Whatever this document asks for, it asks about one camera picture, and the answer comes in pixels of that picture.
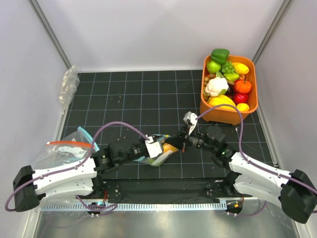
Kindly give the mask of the clear zip bag blue zipper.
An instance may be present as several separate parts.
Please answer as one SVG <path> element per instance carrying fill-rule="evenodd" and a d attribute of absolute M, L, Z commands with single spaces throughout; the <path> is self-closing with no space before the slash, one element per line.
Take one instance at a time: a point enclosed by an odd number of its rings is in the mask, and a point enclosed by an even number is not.
<path fill-rule="evenodd" d="M 161 145 L 163 145 L 165 142 L 165 139 L 167 139 L 165 137 L 166 134 L 152 134 L 151 136 L 154 137 L 154 139 L 156 141 L 159 141 L 161 143 Z M 157 161 L 157 162 L 165 162 L 166 159 L 168 159 L 173 153 L 162 153 L 160 154 L 159 156 L 155 157 L 155 158 L 150 158 L 150 157 L 147 157 L 147 158 L 144 158 L 143 160 L 138 160 L 135 162 L 140 162 L 140 163 L 143 163 L 143 164 L 146 164 L 146 165 L 150 165 L 154 162 L 154 161 Z"/>

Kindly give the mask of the orange mango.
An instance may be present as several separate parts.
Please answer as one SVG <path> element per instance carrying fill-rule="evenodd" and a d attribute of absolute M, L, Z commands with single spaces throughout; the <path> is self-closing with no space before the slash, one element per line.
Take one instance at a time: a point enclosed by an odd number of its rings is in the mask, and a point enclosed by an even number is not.
<path fill-rule="evenodd" d="M 177 148 L 175 148 L 174 146 L 172 146 L 172 145 L 170 145 L 170 144 L 168 144 L 168 143 L 164 143 L 164 144 L 162 145 L 162 147 L 163 147 L 163 152 L 164 152 L 164 153 L 175 153 L 175 152 L 178 151 Z"/>

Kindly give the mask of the green lime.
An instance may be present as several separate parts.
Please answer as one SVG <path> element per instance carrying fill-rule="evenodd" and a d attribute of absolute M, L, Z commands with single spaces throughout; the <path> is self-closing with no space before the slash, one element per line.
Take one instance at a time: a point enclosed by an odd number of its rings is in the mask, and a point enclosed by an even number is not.
<path fill-rule="evenodd" d="M 162 161 L 160 161 L 160 162 L 157 162 L 157 161 L 154 161 L 152 164 L 151 164 L 151 166 L 152 167 L 158 167 L 158 166 L 160 166 L 161 164 L 163 164 L 164 162 L 162 162 Z"/>

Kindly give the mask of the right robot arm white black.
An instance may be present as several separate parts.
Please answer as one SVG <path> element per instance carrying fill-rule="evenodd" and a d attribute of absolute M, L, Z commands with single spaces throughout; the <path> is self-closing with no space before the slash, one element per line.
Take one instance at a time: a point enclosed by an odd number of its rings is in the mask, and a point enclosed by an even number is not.
<path fill-rule="evenodd" d="M 281 170 L 247 156 L 241 148 L 226 143 L 218 126 L 209 126 L 204 134 L 183 127 L 165 142 L 182 152 L 188 147 L 209 151 L 216 165 L 230 171 L 223 180 L 223 191 L 228 196 L 246 194 L 260 198 L 301 224 L 315 212 L 317 190 L 305 172 Z"/>

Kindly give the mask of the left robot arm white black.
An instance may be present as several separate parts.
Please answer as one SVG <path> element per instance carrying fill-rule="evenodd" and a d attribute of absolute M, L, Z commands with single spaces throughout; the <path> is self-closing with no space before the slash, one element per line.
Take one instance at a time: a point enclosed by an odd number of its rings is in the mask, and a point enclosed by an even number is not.
<path fill-rule="evenodd" d="M 118 167 L 149 156 L 148 140 L 130 144 L 120 139 L 88 158 L 46 169 L 22 167 L 13 180 L 14 212 L 24 212 L 59 196 L 100 198 L 105 193 L 103 179 Z"/>

